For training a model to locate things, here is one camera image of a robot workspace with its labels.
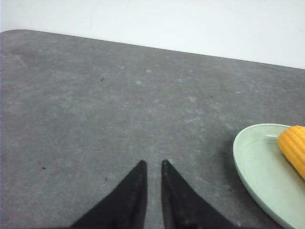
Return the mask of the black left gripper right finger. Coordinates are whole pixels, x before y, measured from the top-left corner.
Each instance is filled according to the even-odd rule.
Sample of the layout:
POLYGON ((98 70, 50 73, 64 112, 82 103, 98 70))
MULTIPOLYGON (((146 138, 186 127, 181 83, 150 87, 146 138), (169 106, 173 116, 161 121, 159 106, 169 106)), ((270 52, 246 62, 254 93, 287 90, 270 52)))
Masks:
POLYGON ((161 199, 166 229, 234 229, 226 217, 201 198, 168 161, 162 162, 161 199))

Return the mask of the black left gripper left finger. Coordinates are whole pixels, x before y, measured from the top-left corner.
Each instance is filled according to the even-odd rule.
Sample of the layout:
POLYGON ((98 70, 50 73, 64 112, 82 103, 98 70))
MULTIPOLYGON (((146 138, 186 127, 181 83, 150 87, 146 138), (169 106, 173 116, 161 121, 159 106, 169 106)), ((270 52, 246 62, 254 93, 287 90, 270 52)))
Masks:
POLYGON ((139 163, 118 186, 71 225, 72 229, 143 229, 147 208, 147 163, 139 163))

